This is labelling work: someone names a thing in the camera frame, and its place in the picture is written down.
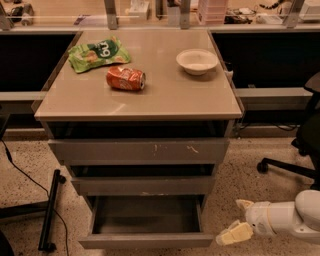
terrazzo floor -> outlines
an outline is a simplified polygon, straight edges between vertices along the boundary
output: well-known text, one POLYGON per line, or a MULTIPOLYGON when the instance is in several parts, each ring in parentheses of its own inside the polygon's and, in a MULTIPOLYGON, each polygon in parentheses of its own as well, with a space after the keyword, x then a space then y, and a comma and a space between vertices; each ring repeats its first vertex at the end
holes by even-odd
MULTIPOLYGON (((256 165, 263 157, 270 157, 311 167, 308 158, 298 155, 290 146, 292 138, 231 139, 224 162, 216 174, 214 189, 202 214, 204 231, 218 235, 234 220, 244 220, 237 208, 238 198, 252 201, 290 201, 309 187, 311 181, 298 175, 272 168, 268 174, 259 174, 256 165)), ((320 255, 320 246, 289 237, 285 234, 272 238, 254 235, 249 241, 219 246, 215 241, 208 248, 192 249, 135 249, 84 250, 77 238, 86 236, 91 212, 70 183, 70 176, 50 151, 47 141, 4 137, 14 163, 42 186, 50 189, 52 174, 60 169, 67 182, 60 186, 56 210, 68 228, 69 255, 72 256, 213 256, 213 255, 320 255)), ((7 160, 0 144, 0 207, 46 200, 46 193, 19 173, 7 160)), ((1 223, 0 230, 11 243, 15 255, 47 255, 39 252, 38 242, 42 217, 25 218, 18 222, 1 223)), ((66 232, 56 217, 52 224, 51 241, 57 249, 48 255, 67 255, 66 232)))

green snack bag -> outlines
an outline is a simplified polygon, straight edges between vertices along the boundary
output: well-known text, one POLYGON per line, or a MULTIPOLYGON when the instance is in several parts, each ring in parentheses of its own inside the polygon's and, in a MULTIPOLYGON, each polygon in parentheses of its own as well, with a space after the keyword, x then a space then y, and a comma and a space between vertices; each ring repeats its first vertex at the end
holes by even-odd
POLYGON ((77 73, 112 63, 130 62, 128 51, 112 36, 98 44, 81 44, 69 50, 69 62, 77 73))

white bowl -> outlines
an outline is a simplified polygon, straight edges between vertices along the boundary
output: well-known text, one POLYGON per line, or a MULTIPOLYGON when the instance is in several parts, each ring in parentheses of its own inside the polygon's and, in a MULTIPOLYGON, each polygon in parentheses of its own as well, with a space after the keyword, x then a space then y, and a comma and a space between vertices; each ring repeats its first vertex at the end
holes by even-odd
POLYGON ((218 64, 217 55, 203 49, 185 50, 176 58, 178 64, 191 75, 203 75, 218 64))

open drawer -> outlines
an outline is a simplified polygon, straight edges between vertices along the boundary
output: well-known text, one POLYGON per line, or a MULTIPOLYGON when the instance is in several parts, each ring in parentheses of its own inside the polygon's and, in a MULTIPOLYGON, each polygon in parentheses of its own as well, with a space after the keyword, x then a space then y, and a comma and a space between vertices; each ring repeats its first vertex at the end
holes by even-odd
POLYGON ((64 139, 49 145, 62 165, 221 163, 226 138, 64 139))
POLYGON ((213 164, 73 166, 79 195, 197 195, 211 191, 213 164))
POLYGON ((85 249, 207 247, 197 196, 97 197, 85 249))

gray countertop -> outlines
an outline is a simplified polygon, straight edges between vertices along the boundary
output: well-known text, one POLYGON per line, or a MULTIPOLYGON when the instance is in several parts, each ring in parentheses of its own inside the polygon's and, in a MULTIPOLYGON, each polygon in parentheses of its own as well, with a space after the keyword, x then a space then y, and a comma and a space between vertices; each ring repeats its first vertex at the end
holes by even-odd
POLYGON ((202 76, 187 74, 176 56, 192 48, 215 52, 207 30, 86 30, 77 44, 117 36, 142 70, 138 92, 112 89, 108 67, 77 74, 67 61, 38 108, 40 121, 234 119, 242 112, 220 64, 202 76))

